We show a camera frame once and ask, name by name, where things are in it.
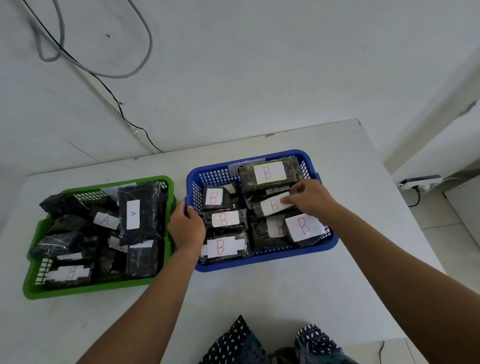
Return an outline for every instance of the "forearm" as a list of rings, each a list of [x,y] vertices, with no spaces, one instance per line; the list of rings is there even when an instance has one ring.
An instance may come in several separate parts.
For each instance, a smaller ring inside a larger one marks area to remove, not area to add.
[[[386,308],[432,364],[478,358],[480,296],[341,205],[318,218],[338,234]]]
[[[176,252],[142,296],[78,364],[158,364],[177,322],[198,254]]]

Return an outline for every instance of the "hand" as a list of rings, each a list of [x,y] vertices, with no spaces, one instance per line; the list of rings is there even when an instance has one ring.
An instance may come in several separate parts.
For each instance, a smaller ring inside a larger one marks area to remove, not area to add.
[[[200,255],[200,250],[205,240],[205,225],[202,218],[192,206],[188,206],[188,217],[183,213],[185,199],[180,201],[173,211],[168,223],[168,231],[175,242],[177,251],[187,251]]]
[[[290,196],[281,198],[280,202],[295,205],[303,213],[315,216],[321,223],[326,223],[328,213],[338,206],[319,180],[301,180],[290,188],[290,193]]]

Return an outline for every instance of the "plastic basket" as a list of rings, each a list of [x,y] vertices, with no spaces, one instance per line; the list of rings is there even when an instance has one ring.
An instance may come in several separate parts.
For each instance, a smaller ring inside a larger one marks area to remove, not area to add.
[[[175,210],[176,199],[173,191],[173,181],[167,176],[155,176],[140,178],[137,180],[121,181],[107,184],[98,184],[95,186],[79,187],[65,190],[63,192],[72,192],[81,201],[95,201],[106,196],[106,193],[100,190],[100,188],[120,186],[127,183],[145,183],[151,181],[159,181],[162,192],[167,193],[167,205],[165,213],[165,251],[164,251],[164,264],[170,259],[173,252],[173,244],[171,237],[167,231],[167,225],[170,221],[170,215]],[[46,219],[38,222],[36,231],[30,244],[30,248],[35,246],[53,226],[54,219],[48,215]],[[29,259],[30,267],[28,268],[27,275],[25,277],[23,291],[26,298],[30,300],[36,300],[39,298],[58,297],[69,294],[78,294],[86,292],[106,291],[114,290],[117,288],[141,286],[150,284],[154,277],[140,278],[140,279],[127,279],[121,274],[110,274],[108,277],[102,280],[97,280],[95,283],[88,286],[65,288],[60,290],[45,290],[44,282],[47,279],[47,273],[52,265],[51,259]]]
[[[236,169],[242,162],[247,162],[255,159],[265,159],[265,161],[283,158],[283,157],[297,157],[300,168],[304,178],[315,178],[319,181],[320,176],[313,168],[312,161],[307,153],[298,150],[286,150],[285,152],[272,153],[264,156],[251,157],[246,159],[233,160],[231,162],[213,164],[211,166],[198,167],[192,170],[187,176],[187,197],[186,204],[193,206],[198,212],[202,211],[202,190],[206,184],[223,185],[228,184],[232,180],[240,182],[240,177],[235,175]],[[226,269],[231,267],[244,266],[246,264],[253,264],[265,262],[267,260],[287,258],[289,256],[296,256],[302,254],[309,254],[321,252],[332,249],[338,242],[337,235],[327,226],[325,226],[325,233],[319,243],[314,246],[306,248],[294,248],[289,245],[273,246],[265,249],[255,249],[252,255],[248,258],[229,260],[226,262],[200,264],[197,262],[195,267],[200,272],[210,272],[219,269]]]

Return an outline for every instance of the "green plastic basket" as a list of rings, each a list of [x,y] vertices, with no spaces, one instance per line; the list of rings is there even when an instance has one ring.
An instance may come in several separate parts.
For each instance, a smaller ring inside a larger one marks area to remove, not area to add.
[[[173,181],[167,176],[154,176],[147,178],[140,178],[137,180],[121,181],[107,184],[98,184],[96,186],[79,187],[65,190],[63,192],[72,192],[81,201],[95,201],[104,196],[106,193],[100,190],[100,188],[119,186],[127,183],[144,183],[151,181],[160,181],[160,188],[162,192],[167,192],[167,207],[165,213],[165,253],[164,264],[170,259],[173,253],[173,241],[170,234],[167,231],[167,225],[170,221],[170,215],[175,210],[176,199],[173,191]],[[46,219],[38,222],[38,225],[33,236],[30,248],[35,246],[53,226],[54,219],[48,215]],[[134,287],[150,284],[154,277],[141,278],[141,279],[127,279],[122,277],[121,274],[110,274],[107,278],[96,281],[94,284],[81,287],[65,288],[62,290],[45,290],[43,284],[47,279],[47,273],[52,265],[51,259],[29,259],[30,267],[28,268],[27,275],[25,277],[23,291],[26,298],[29,300],[37,300],[40,298],[66,296],[69,294],[78,294],[86,292],[106,291],[114,290],[117,288]]]

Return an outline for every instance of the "blue plastic basket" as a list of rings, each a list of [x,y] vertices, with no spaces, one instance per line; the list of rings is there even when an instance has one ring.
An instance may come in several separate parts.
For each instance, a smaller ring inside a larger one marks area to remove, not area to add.
[[[282,157],[297,157],[304,178],[315,178],[318,179],[320,182],[322,181],[319,174],[315,172],[312,161],[310,160],[310,157],[307,153],[298,149],[286,150],[285,152],[272,153],[264,156],[233,160],[231,162],[218,163],[212,164],[210,166],[195,168],[194,170],[190,171],[187,176],[187,197],[185,200],[186,205],[193,206],[195,210],[201,212],[202,190],[206,184],[216,186],[228,184],[233,180],[237,180],[240,182],[240,176],[230,175],[230,171],[228,169],[229,165],[241,164],[242,162],[262,158],[265,158],[265,161],[268,162],[269,160]],[[332,249],[337,242],[337,235],[329,227],[325,226],[325,233],[322,235],[320,242],[314,246],[298,249],[288,245],[279,245],[265,249],[255,249],[253,250],[252,255],[248,258],[229,260],[225,262],[211,264],[200,264],[200,262],[197,262],[195,269],[200,272],[211,272],[219,269],[265,262],[267,260],[281,259],[289,256],[321,252],[324,250]]]

